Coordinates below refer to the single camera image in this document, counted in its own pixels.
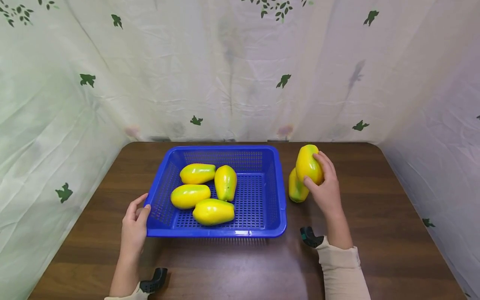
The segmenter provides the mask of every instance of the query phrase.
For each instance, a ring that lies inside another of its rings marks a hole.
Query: hand
[[[137,209],[148,194],[144,194],[130,203],[122,220],[120,256],[139,257],[142,253],[147,235],[147,218],[150,205]]]
[[[312,192],[313,199],[324,215],[343,213],[340,186],[332,161],[322,151],[313,154],[313,158],[322,165],[325,181],[316,185],[310,177],[305,176],[303,184]]]

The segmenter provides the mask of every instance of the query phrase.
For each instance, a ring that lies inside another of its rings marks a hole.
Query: yellow papaya
[[[310,191],[298,180],[297,172],[293,168],[288,177],[288,197],[293,202],[300,203],[307,199],[308,193]]]
[[[205,226],[217,225],[233,220],[235,218],[234,208],[233,204],[229,202],[205,199],[195,205],[193,218]]]
[[[300,182],[303,182],[305,176],[310,177],[315,184],[320,184],[324,180],[322,166],[313,158],[314,153],[318,153],[318,148],[315,145],[309,144],[300,148],[295,164],[295,171]]]
[[[185,184],[202,184],[215,176],[215,165],[189,164],[180,171],[181,182]]]
[[[201,200],[210,198],[210,188],[203,184],[184,184],[172,191],[170,200],[174,207],[189,209]]]
[[[232,201],[237,187],[237,174],[230,166],[221,166],[215,173],[215,190],[219,200]]]

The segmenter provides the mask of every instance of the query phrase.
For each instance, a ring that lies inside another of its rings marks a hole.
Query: basket rim
[[[147,236],[148,237],[191,237],[191,238],[276,238],[282,235],[285,230],[287,229],[287,213],[286,213],[286,206],[287,200],[285,195],[285,185],[283,182],[283,173],[282,173],[282,165],[280,163],[280,154],[278,150],[270,145],[201,145],[201,146],[175,146],[170,148],[163,157],[162,163],[160,164],[153,184],[150,187],[148,192],[147,199],[145,200],[144,206],[147,204],[152,204],[153,196],[155,191],[158,189],[158,185],[160,184],[160,178],[167,167],[167,163],[169,161],[170,155],[178,150],[247,150],[247,149],[267,149],[272,151],[273,159],[275,164],[275,177],[277,181],[277,195],[278,195],[278,209],[279,209],[279,217],[280,222],[279,226],[274,229],[246,229],[246,230],[238,230],[238,229],[157,229],[157,228],[148,228],[147,227]]]

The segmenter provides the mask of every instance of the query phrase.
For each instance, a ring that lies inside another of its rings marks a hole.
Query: fabric backdrop
[[[480,296],[478,0],[0,0],[0,293],[129,141],[379,145]]]

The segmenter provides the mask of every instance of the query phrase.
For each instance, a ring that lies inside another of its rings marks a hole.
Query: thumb
[[[313,182],[313,180],[308,177],[308,176],[305,176],[303,178],[303,184],[307,187],[307,189],[309,189],[310,191],[313,191],[315,188],[318,187],[318,185],[315,184],[315,182]]]
[[[137,222],[141,224],[147,224],[147,218],[148,218],[148,215],[150,214],[151,208],[152,207],[150,206],[150,204],[147,204],[144,208],[142,208],[140,214],[138,215]]]

